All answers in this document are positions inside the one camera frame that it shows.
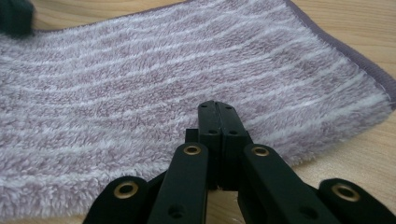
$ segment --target black object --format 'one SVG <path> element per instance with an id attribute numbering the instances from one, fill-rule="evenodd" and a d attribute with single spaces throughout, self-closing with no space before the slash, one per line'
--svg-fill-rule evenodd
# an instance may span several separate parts
<path id="1" fill-rule="evenodd" d="M 27 0 L 0 0 L 0 32 L 17 37 L 30 35 L 34 11 Z"/>
<path id="2" fill-rule="evenodd" d="M 84 224 L 205 223 L 207 189 L 237 190 L 247 224 L 396 224 L 387 207 L 353 183 L 306 185 L 272 148 L 252 143 L 232 106 L 202 103 L 198 120 L 166 174 L 148 183 L 132 176 L 114 180 Z"/>

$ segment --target wooden table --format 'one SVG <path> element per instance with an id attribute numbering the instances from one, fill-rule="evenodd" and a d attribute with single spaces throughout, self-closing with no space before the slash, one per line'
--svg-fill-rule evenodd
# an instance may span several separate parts
<path id="1" fill-rule="evenodd" d="M 60 29 L 102 21 L 180 0 L 32 0 L 35 28 Z M 380 65 L 396 78 L 396 1 L 294 0 L 326 32 Z M 396 113 L 334 150 L 293 168 L 306 183 L 348 179 L 396 213 Z M 244 223 L 233 192 L 209 193 L 206 223 Z M 77 224 L 84 216 L 22 219 L 7 224 Z"/>

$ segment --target purple microfiber cloth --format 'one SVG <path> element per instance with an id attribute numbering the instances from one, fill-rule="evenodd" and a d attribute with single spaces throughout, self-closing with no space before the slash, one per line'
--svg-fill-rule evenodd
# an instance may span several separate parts
<path id="1" fill-rule="evenodd" d="M 166 170 L 198 104 L 235 107 L 290 165 L 385 120 L 396 81 L 289 0 L 196 0 L 0 35 L 0 219 L 83 214 Z"/>

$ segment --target brass grommet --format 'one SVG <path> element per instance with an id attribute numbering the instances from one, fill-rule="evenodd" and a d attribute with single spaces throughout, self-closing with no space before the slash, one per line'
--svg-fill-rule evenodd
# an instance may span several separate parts
<path id="1" fill-rule="evenodd" d="M 197 147 L 197 146 L 188 146 L 188 147 L 185 147 L 183 151 L 187 155 L 194 156 L 201 152 L 201 148 Z"/>
<path id="2" fill-rule="evenodd" d="M 121 189 L 124 187 L 131 187 L 130 190 L 127 190 L 125 192 L 122 192 Z M 137 193 L 137 190 L 139 187 L 134 181 L 125 181 L 120 183 L 115 189 L 114 189 L 114 196 L 119 199 L 127 199 L 131 198 Z"/>
<path id="3" fill-rule="evenodd" d="M 256 156 L 268 156 L 270 154 L 270 151 L 268 151 L 268 149 L 265 147 L 254 147 L 253 149 L 251 149 L 251 151 Z"/>
<path id="4" fill-rule="evenodd" d="M 332 192 L 334 192 L 338 197 L 353 203 L 357 202 L 361 198 L 356 190 L 344 184 L 336 184 L 332 186 Z"/>

